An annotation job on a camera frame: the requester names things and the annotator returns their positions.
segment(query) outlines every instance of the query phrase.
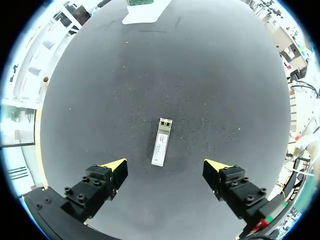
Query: cable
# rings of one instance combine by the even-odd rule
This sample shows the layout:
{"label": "cable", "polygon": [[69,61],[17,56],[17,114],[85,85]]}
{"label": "cable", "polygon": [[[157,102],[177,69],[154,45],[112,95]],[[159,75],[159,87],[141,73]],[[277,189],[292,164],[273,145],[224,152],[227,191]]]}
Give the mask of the cable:
{"label": "cable", "polygon": [[302,87],[302,88],[308,88],[308,89],[311,89],[315,92],[316,94],[316,98],[320,98],[320,89],[319,91],[314,87],[312,86],[311,84],[305,82],[305,81],[301,81],[301,80],[295,80],[297,83],[302,83],[302,84],[305,84],[305,85],[292,85],[290,88],[293,90],[294,87]]}
{"label": "cable", "polygon": [[249,239],[275,240],[274,238],[269,237],[269,236],[259,236],[259,235],[246,236],[244,238],[240,238],[239,240],[249,240]]}
{"label": "cable", "polygon": [[289,169],[289,168],[287,168],[285,165],[283,165],[284,166],[284,168],[285,169],[287,169],[288,171],[290,171],[290,172],[296,172],[296,173],[299,173],[299,174],[303,174],[303,175],[307,175],[307,176],[311,176],[311,177],[314,177],[315,175],[314,174],[312,174],[312,173],[307,173],[307,172],[304,172],[304,171],[299,171],[299,170],[297,170],[297,169]]}
{"label": "cable", "polygon": [[311,87],[311,86],[309,86],[309,85],[292,85],[290,88],[294,91],[293,88],[295,88],[295,87],[301,87],[301,88],[311,89],[311,90],[313,90],[313,91],[315,92],[316,98],[317,98],[317,99],[320,98],[319,93],[317,92],[317,90],[316,90],[314,87]]}

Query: black metal bracket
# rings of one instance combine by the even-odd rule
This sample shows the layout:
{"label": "black metal bracket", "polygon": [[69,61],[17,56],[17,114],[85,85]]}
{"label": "black metal bracket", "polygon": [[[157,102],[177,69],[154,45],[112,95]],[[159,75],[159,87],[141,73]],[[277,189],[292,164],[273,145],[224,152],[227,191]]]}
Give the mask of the black metal bracket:
{"label": "black metal bracket", "polygon": [[64,188],[66,197],[51,187],[37,188],[24,196],[33,218],[50,239],[116,239],[83,222],[93,218],[106,200],[115,197],[128,176],[127,161],[115,169],[93,165],[85,173],[76,185]]}
{"label": "black metal bracket", "polygon": [[261,220],[271,214],[284,200],[283,195],[279,194],[268,201],[267,189],[254,185],[245,173],[246,171],[237,165],[215,169],[205,160],[202,174],[216,198],[225,201],[234,214],[247,223],[240,238],[252,232]]}

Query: screw head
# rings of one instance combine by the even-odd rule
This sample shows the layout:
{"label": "screw head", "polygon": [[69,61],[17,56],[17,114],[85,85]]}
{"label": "screw head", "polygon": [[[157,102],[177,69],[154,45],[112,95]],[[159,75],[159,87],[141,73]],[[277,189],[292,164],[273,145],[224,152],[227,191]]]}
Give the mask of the screw head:
{"label": "screw head", "polygon": [[96,187],[99,187],[99,186],[101,185],[100,180],[95,179],[95,180],[93,181],[93,185],[96,186]]}
{"label": "screw head", "polygon": [[232,182],[231,182],[231,187],[235,187],[235,186],[237,186],[237,185],[238,185],[237,181],[232,181]]}
{"label": "screw head", "polygon": [[84,183],[88,183],[90,179],[87,176],[83,176],[81,181]]}
{"label": "screw head", "polygon": [[77,199],[79,200],[79,202],[83,203],[86,201],[86,196],[83,194],[79,194]]}
{"label": "screw head", "polygon": [[66,186],[66,187],[64,188],[64,192],[65,192],[65,194],[71,194],[71,193],[72,193],[72,190],[71,190],[70,187]]}
{"label": "screw head", "polygon": [[260,188],[260,191],[259,191],[260,194],[264,195],[267,193],[267,189],[265,187],[262,187]]}
{"label": "screw head", "polygon": [[248,195],[248,196],[246,197],[246,201],[247,201],[248,203],[251,203],[254,199],[255,199],[255,197],[252,196],[252,195]]}

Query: black table surface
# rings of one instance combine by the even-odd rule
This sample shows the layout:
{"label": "black table surface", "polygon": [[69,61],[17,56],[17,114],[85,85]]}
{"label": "black table surface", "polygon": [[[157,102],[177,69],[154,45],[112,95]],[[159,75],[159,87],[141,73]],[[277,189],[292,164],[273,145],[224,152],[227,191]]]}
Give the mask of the black table surface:
{"label": "black table surface", "polygon": [[[232,239],[245,226],[202,177],[204,159],[239,165],[272,190],[290,103],[275,43],[238,0],[173,0],[155,23],[123,25],[126,1],[91,17],[45,96],[41,151],[63,194],[93,164],[127,158],[128,177],[88,223],[121,239]],[[163,167],[151,165],[172,119]]]}

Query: white cable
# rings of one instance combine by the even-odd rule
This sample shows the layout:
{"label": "white cable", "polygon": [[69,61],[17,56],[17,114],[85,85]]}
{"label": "white cable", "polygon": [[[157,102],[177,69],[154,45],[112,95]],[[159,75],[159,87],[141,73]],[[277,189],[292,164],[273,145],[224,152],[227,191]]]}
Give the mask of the white cable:
{"label": "white cable", "polygon": [[296,172],[296,173],[299,173],[299,174],[303,174],[303,175],[307,175],[307,176],[311,176],[311,177],[314,177],[315,175],[314,174],[312,174],[312,173],[308,173],[308,172],[304,172],[304,171],[299,171],[299,170],[297,170],[297,169],[289,169],[289,168],[287,168],[285,165],[284,165],[284,168],[285,169],[287,169],[288,171],[290,171],[290,172]]}
{"label": "white cable", "polygon": [[299,173],[299,174],[303,174],[303,175],[307,175],[307,176],[311,176],[311,177],[314,177],[315,175],[312,174],[312,173],[307,173],[307,172],[304,172],[304,171],[299,171],[297,169],[292,169],[292,171],[296,172],[296,173]]}

